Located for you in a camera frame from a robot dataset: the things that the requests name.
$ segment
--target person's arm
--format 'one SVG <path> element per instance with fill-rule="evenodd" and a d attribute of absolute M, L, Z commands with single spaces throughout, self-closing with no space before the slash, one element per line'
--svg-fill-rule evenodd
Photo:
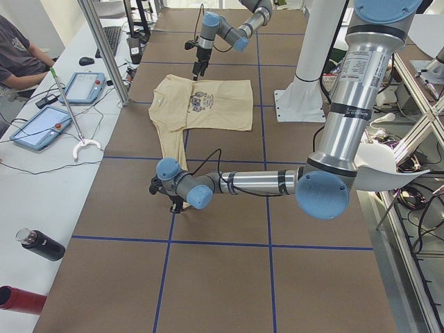
<path fill-rule="evenodd" d="M 28 52 L 34 58 L 37 58 L 41 62 L 43 62 L 46 66 L 52 67 L 54 66 L 54 60 L 52 60 L 45 52 L 36 47 L 33 43 L 29 43 Z"/>
<path fill-rule="evenodd" d="M 23 90 L 34 85 L 38 85 L 41 83 L 46 76 L 46 73 L 36 74 L 36 75 L 27 75 L 27 76 L 15 76 L 11 74 L 7 79 L 1 81 L 4 85 L 9 88 Z"/>

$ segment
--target keyboard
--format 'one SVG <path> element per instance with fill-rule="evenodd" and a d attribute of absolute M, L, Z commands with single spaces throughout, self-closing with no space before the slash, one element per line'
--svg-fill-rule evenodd
<path fill-rule="evenodd" d="M 106 39 L 108 40 L 108 44 L 111 47 L 112 54 L 115 56 L 117 52 L 117 46 L 120 41 L 120 34 L 122 32 L 122 28 L 120 26 L 106 26 L 103 28 L 105 32 Z M 96 51 L 95 58 L 102 58 L 99 49 Z"/>

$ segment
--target cloth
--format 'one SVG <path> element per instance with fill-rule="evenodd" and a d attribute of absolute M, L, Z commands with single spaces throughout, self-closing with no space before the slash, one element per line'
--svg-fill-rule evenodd
<path fill-rule="evenodd" d="M 0 15 L 0 82 L 12 74 L 20 77 L 46 72 L 46 65 L 27 51 L 29 45 L 29 40 Z"/>
<path fill-rule="evenodd" d="M 163 157 L 174 157 L 187 170 L 183 130 L 251 130 L 253 91 L 249 80 L 192 81 L 170 74 L 154 90 L 148 113 Z"/>

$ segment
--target dark shirt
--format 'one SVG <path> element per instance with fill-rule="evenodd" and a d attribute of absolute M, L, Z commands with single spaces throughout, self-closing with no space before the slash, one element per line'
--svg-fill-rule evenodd
<path fill-rule="evenodd" d="M 12 74 L 27 76 L 46 72 L 46 65 L 27 51 L 29 45 L 29 40 L 0 15 L 0 82 Z"/>

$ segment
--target black bottle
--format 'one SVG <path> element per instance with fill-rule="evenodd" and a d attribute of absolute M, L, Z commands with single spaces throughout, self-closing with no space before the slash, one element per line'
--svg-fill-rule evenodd
<path fill-rule="evenodd" d="M 21 229 L 16 235 L 16 240 L 22 246 L 52 262 L 59 260 L 65 254 L 65 247 L 57 241 L 46 236 L 39 230 Z"/>

